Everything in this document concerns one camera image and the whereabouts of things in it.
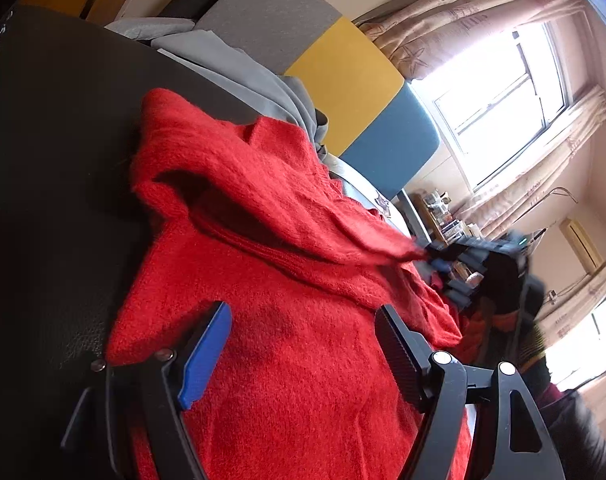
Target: black leather chair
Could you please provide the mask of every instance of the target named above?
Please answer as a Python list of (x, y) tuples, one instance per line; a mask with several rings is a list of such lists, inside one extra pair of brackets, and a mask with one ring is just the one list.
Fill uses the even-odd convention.
[(152, 49), (17, 7), (0, 43), (0, 478), (95, 478), (58, 443), (150, 243), (129, 192), (143, 95), (256, 113)]

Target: blue clamp pad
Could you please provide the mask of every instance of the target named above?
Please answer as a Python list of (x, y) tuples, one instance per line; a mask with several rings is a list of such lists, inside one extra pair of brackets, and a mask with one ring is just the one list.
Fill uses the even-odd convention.
[(181, 409), (189, 410), (192, 402), (201, 400), (209, 378), (217, 365), (232, 327), (232, 311), (227, 303), (217, 301), (213, 314), (196, 329), (185, 350), (176, 361), (183, 380), (177, 400)]
[(445, 262), (444, 260), (442, 260), (440, 258), (431, 260), (430, 265), (432, 266), (432, 269), (436, 270), (436, 272), (443, 272), (443, 273), (447, 274), (448, 272), (451, 272), (451, 270), (452, 270), (451, 263)]

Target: chair backrest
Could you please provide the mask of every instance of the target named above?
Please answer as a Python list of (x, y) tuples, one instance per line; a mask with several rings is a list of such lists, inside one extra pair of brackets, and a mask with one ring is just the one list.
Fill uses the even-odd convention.
[(439, 146), (435, 125), (381, 51), (325, 0), (219, 0), (197, 22), (276, 74), (329, 120), (325, 145), (391, 199)]

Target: air conditioner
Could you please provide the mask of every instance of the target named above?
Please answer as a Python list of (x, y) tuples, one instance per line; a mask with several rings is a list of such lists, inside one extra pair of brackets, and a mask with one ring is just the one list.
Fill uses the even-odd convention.
[(559, 228), (586, 272), (588, 274), (595, 273), (603, 264), (603, 258), (583, 226), (576, 220), (566, 218), (561, 222)]

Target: red cloth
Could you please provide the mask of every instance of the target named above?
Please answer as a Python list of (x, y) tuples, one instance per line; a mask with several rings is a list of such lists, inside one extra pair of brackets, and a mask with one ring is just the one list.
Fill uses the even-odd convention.
[[(184, 414), (212, 480), (391, 480), (420, 416), (373, 330), (393, 304), (435, 348), (459, 330), (407, 262), (423, 256), (329, 179), (303, 130), (236, 126), (163, 89), (143, 101), (132, 189), (158, 228), (110, 336), (112, 364), (147, 358), (214, 300), (233, 326), (206, 394)], [(464, 426), (453, 462), (461, 479)], [(142, 478), (156, 473), (141, 432)]]

